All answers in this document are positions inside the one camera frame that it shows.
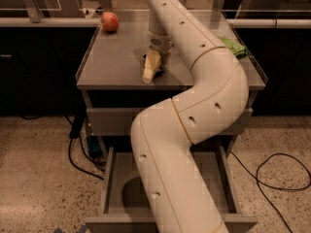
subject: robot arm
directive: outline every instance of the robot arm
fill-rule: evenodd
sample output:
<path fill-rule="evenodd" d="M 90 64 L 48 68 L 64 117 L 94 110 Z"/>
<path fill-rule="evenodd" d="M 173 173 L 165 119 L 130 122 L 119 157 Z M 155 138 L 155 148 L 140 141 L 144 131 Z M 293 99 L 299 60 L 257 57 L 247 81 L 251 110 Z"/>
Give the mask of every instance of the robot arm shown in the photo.
<path fill-rule="evenodd" d="M 147 0 L 193 76 L 193 87 L 139 114 L 131 144 L 161 233 L 227 232 L 190 146 L 228 128 L 245 109 L 247 79 L 221 41 L 178 0 Z"/>

